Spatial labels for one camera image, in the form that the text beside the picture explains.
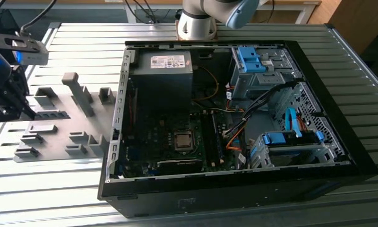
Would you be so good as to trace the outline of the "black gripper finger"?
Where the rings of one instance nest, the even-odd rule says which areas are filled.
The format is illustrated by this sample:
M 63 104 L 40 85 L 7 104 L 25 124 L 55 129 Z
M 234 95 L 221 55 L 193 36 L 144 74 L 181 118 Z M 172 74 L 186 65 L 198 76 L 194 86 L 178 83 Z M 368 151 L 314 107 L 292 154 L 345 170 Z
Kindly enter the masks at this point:
M 9 122 L 20 119 L 23 108 L 15 106 L 0 106 L 0 122 Z
M 29 95 L 29 88 L 24 68 L 21 65 L 12 66 L 11 76 L 5 82 L 5 97 L 9 100 L 9 106 L 17 111 L 21 118 L 33 120 L 36 112 L 29 107 L 27 96 Z

